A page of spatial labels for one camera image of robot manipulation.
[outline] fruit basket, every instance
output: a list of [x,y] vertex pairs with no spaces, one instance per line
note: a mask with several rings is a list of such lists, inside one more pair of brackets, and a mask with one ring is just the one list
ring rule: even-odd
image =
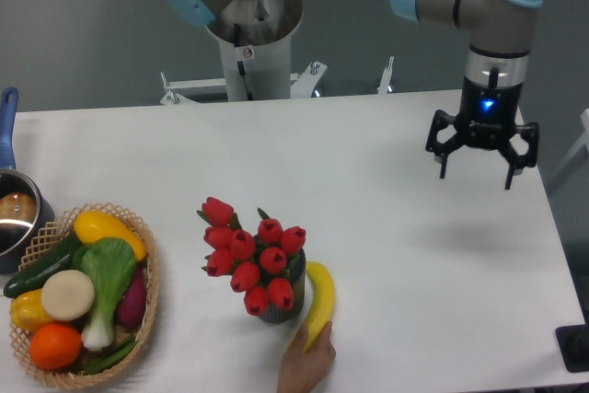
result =
[[79,389],[93,387],[101,384],[122,372],[137,355],[142,351],[152,331],[156,316],[157,296],[159,292],[159,268],[156,250],[156,242],[149,227],[144,220],[137,216],[129,209],[122,208],[112,203],[106,204],[86,204],[81,208],[74,208],[57,217],[54,222],[47,225],[39,231],[39,234],[31,240],[25,256],[22,258],[18,270],[21,272],[32,262],[42,257],[51,248],[59,242],[74,228],[74,220],[84,211],[100,211],[106,214],[114,215],[129,227],[144,242],[147,250],[147,256],[143,259],[142,273],[146,286],[147,300],[146,307],[141,324],[136,329],[126,329],[117,324],[115,325],[114,344],[123,342],[128,339],[129,335],[134,334],[136,344],[124,359],[119,361],[111,368],[102,371],[96,375],[86,375],[81,367],[84,367],[92,358],[100,356],[100,353],[91,353],[83,350],[78,360],[67,369],[60,371],[40,370],[30,360],[29,346],[33,333],[20,329],[15,324],[11,324],[10,337],[14,355],[24,367],[26,374],[33,377],[36,381],[41,382],[46,387],[57,387],[59,389]]

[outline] white table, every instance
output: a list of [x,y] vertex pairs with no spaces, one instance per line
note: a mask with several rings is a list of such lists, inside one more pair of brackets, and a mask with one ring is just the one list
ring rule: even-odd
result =
[[[555,328],[583,323],[537,169],[503,190],[498,153],[462,148],[445,180],[424,149],[459,92],[21,113],[17,169],[56,213],[85,202],[135,210],[161,255],[151,346],[108,391],[272,392],[302,317],[247,315],[200,267],[195,211],[259,206],[307,230],[307,256],[336,281],[338,357],[318,391],[404,393],[570,384]],[[13,358],[0,298],[3,385],[39,391]]]

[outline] metal pot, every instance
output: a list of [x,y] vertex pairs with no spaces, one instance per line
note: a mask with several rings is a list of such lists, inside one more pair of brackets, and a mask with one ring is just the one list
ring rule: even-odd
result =
[[17,103],[18,91],[6,89],[0,103],[0,273],[16,272],[30,241],[54,219],[35,182],[16,171],[12,132]]

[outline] gray vase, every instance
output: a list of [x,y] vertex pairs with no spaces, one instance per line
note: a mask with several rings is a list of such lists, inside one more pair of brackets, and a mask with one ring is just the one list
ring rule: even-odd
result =
[[271,324],[282,324],[291,318],[294,318],[303,309],[305,302],[305,274],[306,274],[306,257],[305,251],[301,249],[300,257],[291,271],[290,282],[293,285],[294,302],[288,310],[279,308],[270,303],[260,319]]

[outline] yellow banana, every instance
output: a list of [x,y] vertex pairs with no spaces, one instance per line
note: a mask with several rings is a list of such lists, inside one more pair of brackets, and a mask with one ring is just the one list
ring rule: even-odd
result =
[[313,284],[315,295],[305,318],[305,324],[309,329],[305,352],[331,319],[335,307],[335,285],[328,269],[320,262],[307,261],[306,274]]

